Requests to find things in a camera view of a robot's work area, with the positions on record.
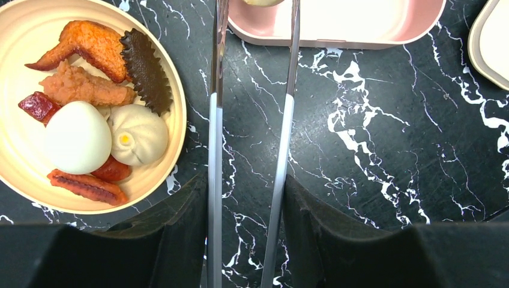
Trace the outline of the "white metal food tongs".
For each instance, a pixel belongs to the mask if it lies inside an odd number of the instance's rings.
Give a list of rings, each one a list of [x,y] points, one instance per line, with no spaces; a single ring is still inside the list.
[[[211,95],[209,104],[208,138],[208,287],[222,286],[222,137],[223,137],[223,59],[225,53],[228,1],[216,1],[212,30]],[[291,15],[291,56],[286,85],[285,107],[277,157],[277,168],[272,196],[270,224],[265,249],[261,287],[272,287],[279,238],[282,200],[285,187],[287,159],[294,115],[295,84],[297,79],[300,43],[300,2],[293,1]]]

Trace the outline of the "round beige bun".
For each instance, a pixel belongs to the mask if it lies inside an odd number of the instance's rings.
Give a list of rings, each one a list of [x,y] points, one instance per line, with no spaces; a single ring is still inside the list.
[[[273,7],[279,5],[283,0],[243,0],[246,4],[256,7]]]

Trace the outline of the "white boiled egg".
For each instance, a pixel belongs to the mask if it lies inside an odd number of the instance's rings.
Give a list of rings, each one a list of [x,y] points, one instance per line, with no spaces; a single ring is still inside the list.
[[[70,174],[91,173],[109,158],[112,149],[110,128],[103,115],[85,101],[64,105],[45,128],[49,161]]]

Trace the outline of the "orange chicken wing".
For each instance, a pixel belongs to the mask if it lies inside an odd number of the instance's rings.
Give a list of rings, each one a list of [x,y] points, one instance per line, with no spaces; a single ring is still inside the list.
[[[121,35],[110,27],[89,20],[68,22],[59,36],[59,43],[37,62],[25,64],[38,71],[50,71],[73,54],[80,55],[93,67],[101,70],[111,81],[121,83],[129,79],[121,52]]]

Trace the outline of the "dark brown sea cucumber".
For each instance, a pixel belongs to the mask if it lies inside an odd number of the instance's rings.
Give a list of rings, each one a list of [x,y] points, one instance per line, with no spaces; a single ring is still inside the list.
[[[125,31],[120,43],[124,47],[121,55],[127,74],[145,106],[158,116],[169,111],[173,102],[172,89],[149,37],[133,28]]]

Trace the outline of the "grilled red sausage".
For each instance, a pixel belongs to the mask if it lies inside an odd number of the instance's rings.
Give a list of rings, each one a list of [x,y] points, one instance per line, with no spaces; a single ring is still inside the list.
[[[116,184],[112,184],[94,176],[74,175],[58,169],[53,169],[47,178],[52,186],[61,187],[72,193],[112,206],[123,205],[128,202],[127,195]]]

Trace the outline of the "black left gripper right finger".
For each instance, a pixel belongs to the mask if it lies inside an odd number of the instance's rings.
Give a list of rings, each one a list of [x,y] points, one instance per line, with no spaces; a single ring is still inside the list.
[[[283,222],[295,287],[507,287],[508,223],[376,229],[288,176]]]

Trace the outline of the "fried chicken piece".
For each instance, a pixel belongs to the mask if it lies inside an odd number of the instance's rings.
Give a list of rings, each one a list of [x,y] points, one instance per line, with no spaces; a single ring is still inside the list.
[[[123,106],[133,103],[136,97],[132,88],[94,76],[67,60],[61,61],[56,72],[39,84],[49,98],[61,105],[85,101],[93,106]]]

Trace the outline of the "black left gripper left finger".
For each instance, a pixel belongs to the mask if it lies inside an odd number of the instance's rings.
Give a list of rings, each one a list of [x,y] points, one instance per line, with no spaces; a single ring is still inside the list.
[[[106,231],[1,226],[2,287],[199,287],[206,174]]]

